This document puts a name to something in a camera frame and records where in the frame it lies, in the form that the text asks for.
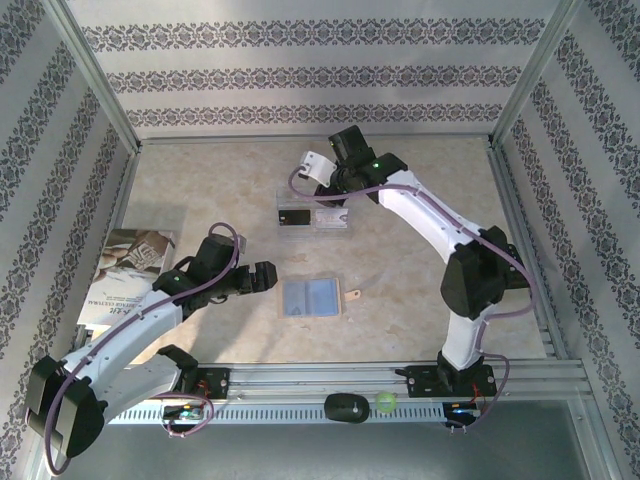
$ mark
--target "enclosure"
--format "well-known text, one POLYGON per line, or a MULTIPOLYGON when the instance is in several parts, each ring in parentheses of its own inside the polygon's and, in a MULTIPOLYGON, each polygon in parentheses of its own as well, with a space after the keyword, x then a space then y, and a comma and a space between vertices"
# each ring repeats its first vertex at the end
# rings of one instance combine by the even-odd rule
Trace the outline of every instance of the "enclosure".
MULTIPOLYGON (((200 440, 165 439, 148 400, 62 478, 640 478, 638 3, 1 0, 0 477, 47 476, 27 382, 89 341, 76 322, 108 232, 172 230, 177 261, 224 221, 241 264, 361 297, 326 318, 284 318, 277 288, 197 311, 134 364, 174 344, 230 369, 200 440), (351 125, 504 230, 540 292, 487 329, 511 374, 466 437, 395 373, 447 337, 436 249, 368 198, 345 204, 345 235, 283 238, 289 174, 351 125), (325 425, 338 391, 398 408, 325 425)), ((500 311, 528 299, 507 291, 500 311)))

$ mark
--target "patterned wallpaper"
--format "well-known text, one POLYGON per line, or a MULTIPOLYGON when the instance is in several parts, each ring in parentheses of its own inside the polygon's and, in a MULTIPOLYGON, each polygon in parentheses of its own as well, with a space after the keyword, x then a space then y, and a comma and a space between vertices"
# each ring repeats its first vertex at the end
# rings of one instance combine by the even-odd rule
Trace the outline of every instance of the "patterned wallpaper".
POLYGON ((69 0, 141 138, 489 133, 557 3, 69 0))
POLYGON ((69 350, 128 154, 38 0, 0 0, 0 479, 31 367, 69 350))
POLYGON ((504 146, 573 356, 640 478, 639 2, 578 10, 504 146))

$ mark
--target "book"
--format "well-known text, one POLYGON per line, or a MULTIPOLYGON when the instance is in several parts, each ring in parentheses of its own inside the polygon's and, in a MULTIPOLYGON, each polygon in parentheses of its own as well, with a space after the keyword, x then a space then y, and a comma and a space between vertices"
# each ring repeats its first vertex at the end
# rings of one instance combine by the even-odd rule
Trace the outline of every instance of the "book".
POLYGON ((100 255, 78 324, 96 333, 127 315, 171 268, 174 232, 115 229, 100 255))

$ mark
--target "marble-pattern floor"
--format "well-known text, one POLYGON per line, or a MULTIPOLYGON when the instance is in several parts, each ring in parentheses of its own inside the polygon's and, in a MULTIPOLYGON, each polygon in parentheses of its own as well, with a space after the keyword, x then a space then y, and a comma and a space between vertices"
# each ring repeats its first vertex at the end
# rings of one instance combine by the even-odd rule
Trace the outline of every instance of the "marble-pattern floor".
MULTIPOLYGON (((378 155, 392 152, 404 160, 461 215, 507 230, 480 138, 369 143, 378 155)), ((290 243, 278 238, 276 190, 286 185, 306 150, 333 158, 326 142, 147 145, 123 227, 176 230, 178 260, 196 252, 212 223, 225 221, 248 240, 241 264, 270 260, 280 278, 336 276, 343 291, 360 288, 362 297, 344 304, 338 317, 304 319, 278 318, 277 288, 231 297, 196 312, 138 361, 170 343, 201 363, 435 359, 449 319, 439 293, 444 263, 394 213, 367 198, 353 199, 347 203, 353 225, 349 240, 290 243)), ((507 292, 500 309, 513 310, 527 301, 525 291, 507 292)), ((493 322, 484 347, 511 358, 546 356, 533 314, 493 322)))

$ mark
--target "black computer mouse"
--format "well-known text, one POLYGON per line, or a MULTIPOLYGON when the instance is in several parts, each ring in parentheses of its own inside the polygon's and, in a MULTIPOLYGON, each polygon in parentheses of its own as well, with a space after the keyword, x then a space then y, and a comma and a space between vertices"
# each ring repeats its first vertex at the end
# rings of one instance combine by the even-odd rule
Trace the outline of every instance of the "black computer mouse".
POLYGON ((362 423, 369 418, 369 401, 353 393, 333 393, 324 401, 324 414, 329 420, 362 423))

